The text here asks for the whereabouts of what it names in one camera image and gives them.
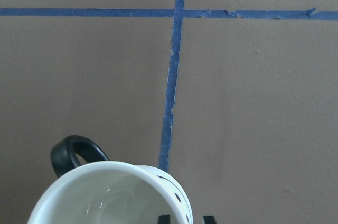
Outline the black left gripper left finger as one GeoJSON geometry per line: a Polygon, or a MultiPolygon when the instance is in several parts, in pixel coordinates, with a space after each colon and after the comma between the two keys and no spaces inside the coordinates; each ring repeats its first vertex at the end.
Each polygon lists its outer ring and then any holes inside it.
{"type": "Polygon", "coordinates": [[[157,221],[158,224],[170,224],[171,223],[171,216],[168,214],[168,215],[160,215],[158,217],[158,221],[157,221]]]}

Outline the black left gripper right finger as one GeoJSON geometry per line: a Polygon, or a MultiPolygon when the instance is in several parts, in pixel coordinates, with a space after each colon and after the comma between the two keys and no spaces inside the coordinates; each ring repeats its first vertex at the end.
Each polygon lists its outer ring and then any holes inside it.
{"type": "Polygon", "coordinates": [[[203,216],[203,224],[217,224],[217,221],[214,216],[208,215],[203,216]]]}

